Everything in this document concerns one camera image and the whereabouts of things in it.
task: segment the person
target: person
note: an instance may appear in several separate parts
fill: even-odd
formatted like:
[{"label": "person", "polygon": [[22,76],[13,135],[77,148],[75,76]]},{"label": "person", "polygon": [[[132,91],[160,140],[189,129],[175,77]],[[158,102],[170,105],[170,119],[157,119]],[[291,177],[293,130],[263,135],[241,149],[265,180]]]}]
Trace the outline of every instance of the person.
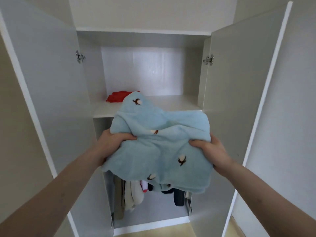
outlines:
[{"label": "person", "polygon": [[[71,162],[32,199],[0,224],[0,236],[53,236],[93,172],[113,154],[122,141],[136,140],[128,133],[105,130],[98,142]],[[247,168],[233,161],[223,144],[190,140],[201,148],[215,171],[227,178],[271,236],[316,236],[316,221],[287,201]]]}]

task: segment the blue blanket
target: blue blanket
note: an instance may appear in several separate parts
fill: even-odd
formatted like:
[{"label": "blue blanket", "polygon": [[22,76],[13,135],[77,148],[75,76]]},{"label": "blue blanket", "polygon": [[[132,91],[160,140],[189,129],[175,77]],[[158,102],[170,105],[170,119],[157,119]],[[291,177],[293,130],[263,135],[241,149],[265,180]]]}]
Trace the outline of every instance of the blue blanket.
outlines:
[{"label": "blue blanket", "polygon": [[116,113],[111,133],[128,132],[136,141],[124,141],[102,166],[124,180],[146,180],[154,191],[176,188],[201,193],[213,169],[199,148],[188,140],[210,141],[207,116],[201,111],[163,111],[139,92],[128,95]]}]

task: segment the closet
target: closet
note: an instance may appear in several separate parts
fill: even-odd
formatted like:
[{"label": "closet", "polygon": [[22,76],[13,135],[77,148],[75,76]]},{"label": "closet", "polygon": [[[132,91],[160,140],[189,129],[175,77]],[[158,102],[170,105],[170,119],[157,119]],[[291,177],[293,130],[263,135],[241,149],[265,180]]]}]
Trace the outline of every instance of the closet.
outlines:
[{"label": "closet", "polygon": [[[291,6],[210,37],[77,31],[23,0],[0,0],[1,35],[52,175],[110,127],[120,103],[105,99],[121,90],[140,91],[166,111],[203,111],[230,156],[245,164]],[[213,171],[206,192],[192,194],[191,206],[146,193],[141,205],[113,223],[113,193],[113,176],[98,169],[68,215],[76,236],[113,236],[114,228],[186,216],[197,237],[223,236],[236,197]]]}]

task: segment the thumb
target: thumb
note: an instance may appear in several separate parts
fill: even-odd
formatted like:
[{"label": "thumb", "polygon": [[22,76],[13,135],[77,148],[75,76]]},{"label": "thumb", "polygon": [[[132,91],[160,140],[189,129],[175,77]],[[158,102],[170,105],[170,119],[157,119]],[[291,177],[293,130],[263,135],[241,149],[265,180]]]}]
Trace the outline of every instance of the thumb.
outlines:
[{"label": "thumb", "polygon": [[130,133],[117,133],[117,135],[122,141],[126,141],[126,140],[134,141],[137,139],[136,136],[133,136]]},{"label": "thumb", "polygon": [[203,148],[206,142],[201,140],[189,140],[189,144],[194,147]]}]

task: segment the beige floor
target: beige floor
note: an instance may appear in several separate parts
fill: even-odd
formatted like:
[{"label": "beige floor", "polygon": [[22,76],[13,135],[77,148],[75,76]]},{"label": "beige floor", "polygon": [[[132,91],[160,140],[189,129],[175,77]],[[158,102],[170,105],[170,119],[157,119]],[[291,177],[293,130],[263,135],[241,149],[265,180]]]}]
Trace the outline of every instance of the beige floor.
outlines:
[{"label": "beige floor", "polygon": [[[225,237],[243,237],[242,235],[238,235],[238,230],[234,225],[233,220],[231,219],[228,224],[227,232]],[[146,230],[136,233],[130,233],[125,235],[119,235],[118,237],[195,237],[193,229],[190,223],[174,225],[164,228]]]}]

